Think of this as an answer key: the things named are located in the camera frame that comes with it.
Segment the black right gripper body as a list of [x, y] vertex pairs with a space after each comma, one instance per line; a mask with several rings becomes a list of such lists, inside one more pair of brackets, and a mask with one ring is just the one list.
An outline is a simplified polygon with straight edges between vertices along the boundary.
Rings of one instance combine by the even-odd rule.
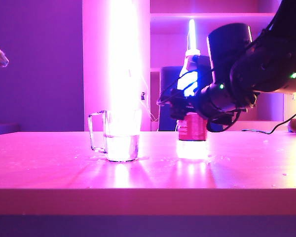
[[232, 126], [241, 112], [256, 105], [257, 97], [252, 91], [233, 95], [229, 86], [212, 83], [196, 92], [196, 112], [208, 123]]

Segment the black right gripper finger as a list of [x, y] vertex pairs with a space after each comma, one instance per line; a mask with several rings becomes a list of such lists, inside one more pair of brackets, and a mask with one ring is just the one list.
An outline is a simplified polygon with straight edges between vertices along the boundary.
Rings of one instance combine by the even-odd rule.
[[172, 91], [169, 97], [169, 103], [170, 117], [172, 119], [184, 120], [188, 113], [200, 116], [197, 96], [184, 96], [183, 91]]

